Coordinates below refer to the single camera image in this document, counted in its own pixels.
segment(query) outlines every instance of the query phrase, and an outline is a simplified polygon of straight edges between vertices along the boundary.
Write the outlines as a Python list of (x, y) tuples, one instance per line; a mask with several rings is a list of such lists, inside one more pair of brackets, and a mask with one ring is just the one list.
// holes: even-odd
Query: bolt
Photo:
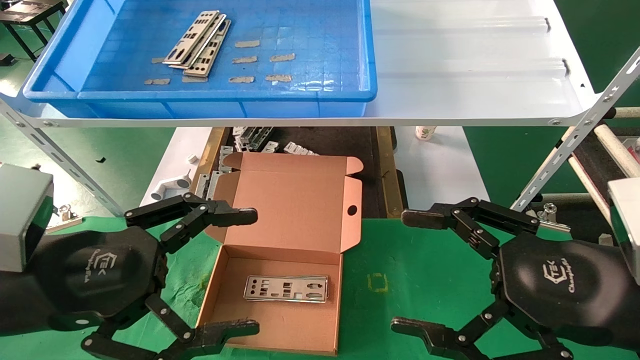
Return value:
[(556, 205), (554, 205), (553, 202), (548, 202), (546, 203), (543, 207), (542, 207), (546, 213), (548, 214), (555, 214), (558, 211), (558, 208)]

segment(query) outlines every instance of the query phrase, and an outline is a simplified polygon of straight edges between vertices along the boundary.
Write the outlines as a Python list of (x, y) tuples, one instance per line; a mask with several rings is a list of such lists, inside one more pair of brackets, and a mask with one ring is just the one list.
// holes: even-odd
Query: blue storage bin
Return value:
[[(231, 27), (208, 82), (183, 83), (182, 70), (151, 59), (206, 10), (226, 13)], [(250, 40), (260, 46), (235, 47)], [(294, 60), (269, 61), (290, 53)], [(258, 62), (232, 63), (253, 55)], [(266, 81), (270, 74), (292, 81)], [(255, 81), (229, 83), (235, 76)], [(369, 0), (76, 0), (24, 96), (68, 117), (313, 118), (361, 117), (377, 90)]]

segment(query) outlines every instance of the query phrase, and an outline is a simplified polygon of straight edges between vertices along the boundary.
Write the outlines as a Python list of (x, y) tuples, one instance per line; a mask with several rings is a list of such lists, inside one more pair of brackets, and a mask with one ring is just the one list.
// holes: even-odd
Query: yellow marking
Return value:
[[(371, 278), (372, 277), (381, 277), (383, 279), (383, 281), (385, 282), (384, 287), (382, 288), (373, 288), (372, 285), (372, 281)], [(367, 275), (367, 285), (369, 286), (369, 290), (375, 292), (375, 293), (386, 293), (389, 291), (389, 282), (387, 281), (387, 275), (386, 274), (381, 274), (379, 272), (376, 272), (374, 274), (371, 275)]]

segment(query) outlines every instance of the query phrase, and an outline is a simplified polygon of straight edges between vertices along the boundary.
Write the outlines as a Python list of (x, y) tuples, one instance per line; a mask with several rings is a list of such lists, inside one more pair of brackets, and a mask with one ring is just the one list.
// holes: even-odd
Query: cardboard box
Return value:
[[(260, 333), (232, 338), (228, 346), (305, 354), (337, 354), (342, 253), (360, 242), (362, 171), (357, 158), (234, 153), (214, 199), (255, 208), (248, 226), (210, 227), (223, 245), (209, 281), (197, 326), (251, 318)], [(323, 304), (244, 299), (249, 275), (328, 275)]]

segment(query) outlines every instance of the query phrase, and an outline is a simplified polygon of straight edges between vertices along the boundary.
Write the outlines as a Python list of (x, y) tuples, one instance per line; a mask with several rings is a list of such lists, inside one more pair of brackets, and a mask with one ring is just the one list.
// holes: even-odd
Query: black table leg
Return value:
[(4, 25), (6, 27), (6, 29), (9, 31), (9, 33), (13, 36), (13, 38), (15, 39), (15, 41), (18, 42), (18, 44), (20, 44), (20, 46), (22, 47), (22, 50), (24, 50), (25, 53), (27, 53), (27, 55), (29, 56), (29, 58), (31, 60), (33, 60), (33, 62), (36, 62), (37, 58), (36, 56), (33, 54), (33, 51), (31, 51), (29, 49), (29, 47), (27, 46), (27, 44), (25, 44), (24, 41), (22, 41), (22, 39), (20, 38), (20, 35), (18, 35), (18, 33), (11, 27), (11, 25), (9, 24), (5, 24)]
[(44, 19), (44, 24), (49, 28), (49, 31), (51, 31), (51, 35), (53, 35), (53, 33), (56, 31), (53, 28), (53, 25), (51, 25), (51, 23), (49, 22), (49, 19)]
[(34, 33), (36, 33), (36, 35), (38, 35), (38, 38), (40, 39), (40, 41), (42, 41), (43, 44), (47, 45), (48, 43), (47, 38), (44, 37), (44, 34), (42, 33), (42, 31), (40, 31), (40, 29), (38, 29), (38, 26), (31, 25), (31, 29), (33, 30)]

